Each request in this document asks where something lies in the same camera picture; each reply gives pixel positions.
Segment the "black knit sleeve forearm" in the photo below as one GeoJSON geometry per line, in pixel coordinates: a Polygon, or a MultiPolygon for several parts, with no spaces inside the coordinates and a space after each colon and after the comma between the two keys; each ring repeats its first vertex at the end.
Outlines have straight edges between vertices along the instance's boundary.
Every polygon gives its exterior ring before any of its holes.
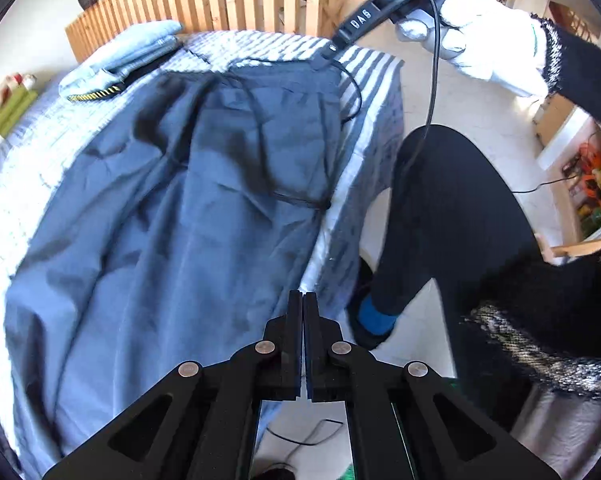
{"type": "Polygon", "coordinates": [[[545,38],[541,76],[549,93],[561,94],[601,122],[601,49],[547,18],[531,18],[545,38]]]}

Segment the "white gloved right hand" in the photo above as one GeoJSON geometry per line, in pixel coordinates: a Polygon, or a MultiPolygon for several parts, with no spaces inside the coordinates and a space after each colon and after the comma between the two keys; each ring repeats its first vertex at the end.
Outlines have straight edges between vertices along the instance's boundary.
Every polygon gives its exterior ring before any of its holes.
{"type": "Polygon", "coordinates": [[[460,73],[500,84],[522,98],[548,95],[548,40],[540,20],[496,0],[445,0],[439,19],[437,28],[427,12],[413,11],[396,25],[398,39],[419,42],[460,73]]]}

